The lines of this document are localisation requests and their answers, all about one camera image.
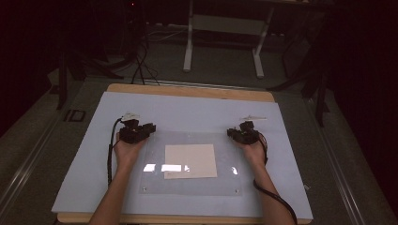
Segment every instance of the hand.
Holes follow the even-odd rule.
[[[263,135],[259,134],[259,140],[252,144],[243,144],[235,142],[235,145],[243,150],[245,158],[249,161],[250,165],[254,168],[256,166],[264,167],[264,160],[266,154],[264,153],[263,145],[267,148],[267,141]]]
[[[117,169],[127,170],[130,172],[147,139],[138,143],[127,143],[119,139],[119,133],[116,134],[116,139],[117,143],[115,144],[114,150],[116,154]]]

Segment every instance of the beige paper square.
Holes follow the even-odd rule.
[[[166,145],[164,179],[217,177],[213,144]]]

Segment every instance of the gray carpet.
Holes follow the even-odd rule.
[[[178,38],[174,40],[175,42],[151,42],[145,60],[150,68],[158,71],[157,79],[164,81],[162,84],[184,82],[264,90],[266,86],[285,81],[280,52],[261,53],[267,77],[258,80],[254,74],[250,49],[224,46],[212,48],[203,43],[194,46],[192,71],[185,73],[182,71],[185,46]],[[126,79],[118,82],[129,83],[135,69],[136,65],[132,65],[119,71]],[[68,109],[86,111],[85,120],[82,123],[60,121],[57,124],[44,146],[44,154],[12,205],[4,224],[41,225],[54,222],[55,215],[51,213],[51,208],[56,193],[79,148],[101,94],[110,83],[115,82],[98,76],[90,69],[88,72],[89,77],[68,106]],[[309,187],[307,195],[314,214],[312,224],[352,224],[329,165],[325,138],[339,161],[365,224],[398,224],[332,93],[329,92],[327,98],[330,112],[325,113],[326,127],[319,128],[314,123],[311,104],[299,94],[301,86],[302,83],[273,94],[281,107],[303,183]],[[0,164],[2,190],[35,144],[35,139],[51,121],[55,107],[56,97],[45,95],[0,140],[3,153]]]

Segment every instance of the floor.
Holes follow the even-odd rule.
[[[191,72],[182,71],[185,30],[153,33],[145,57],[146,84],[194,85],[266,91],[286,81],[283,37],[269,36],[261,52],[266,78],[258,80],[250,41],[244,45],[209,42],[195,34]],[[0,224],[54,224],[51,208],[84,137],[101,94],[110,83],[131,83],[136,64],[119,68],[123,80],[88,69],[84,82],[69,80],[69,99],[57,111],[57,96],[46,94],[0,140]],[[134,83],[141,83],[137,76]],[[298,168],[313,210],[311,224],[398,224],[360,147],[329,90],[325,127],[314,120],[314,101],[302,98],[298,83],[272,93],[279,103]],[[67,110],[86,111],[83,122],[63,121]],[[26,165],[27,158],[35,163]],[[12,181],[22,180],[12,191]]]

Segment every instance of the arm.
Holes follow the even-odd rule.
[[[99,203],[96,212],[91,217],[90,225],[119,224],[130,173],[144,144],[145,140],[136,144],[129,144],[123,141],[118,141],[115,144],[114,150],[117,160],[115,178]]]
[[[261,136],[260,142],[263,142],[263,144],[267,146],[267,143]],[[241,144],[236,142],[236,145],[243,150],[245,158],[248,160],[252,168],[254,180],[257,185],[265,190],[279,195],[264,164],[265,153],[260,142],[255,142],[254,144]],[[280,202],[272,199],[262,192],[259,192],[259,194],[261,198],[261,204],[263,206],[264,224],[295,224],[290,212]]]

